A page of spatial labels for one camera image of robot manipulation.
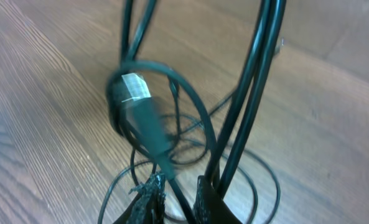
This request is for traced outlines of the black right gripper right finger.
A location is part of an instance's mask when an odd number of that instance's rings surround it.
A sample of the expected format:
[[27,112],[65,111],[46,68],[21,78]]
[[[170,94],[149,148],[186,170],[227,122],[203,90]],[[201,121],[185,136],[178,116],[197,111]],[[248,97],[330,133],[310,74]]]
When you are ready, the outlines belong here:
[[203,175],[197,179],[193,211],[199,224],[241,224]]

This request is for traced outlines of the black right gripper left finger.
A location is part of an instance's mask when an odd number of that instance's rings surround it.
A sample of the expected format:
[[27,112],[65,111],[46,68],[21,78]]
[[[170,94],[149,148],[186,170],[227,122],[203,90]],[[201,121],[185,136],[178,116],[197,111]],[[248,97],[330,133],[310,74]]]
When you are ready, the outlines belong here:
[[165,182],[165,175],[162,172],[156,172],[146,183],[132,188],[129,194],[136,192],[137,195],[113,224],[163,224]]

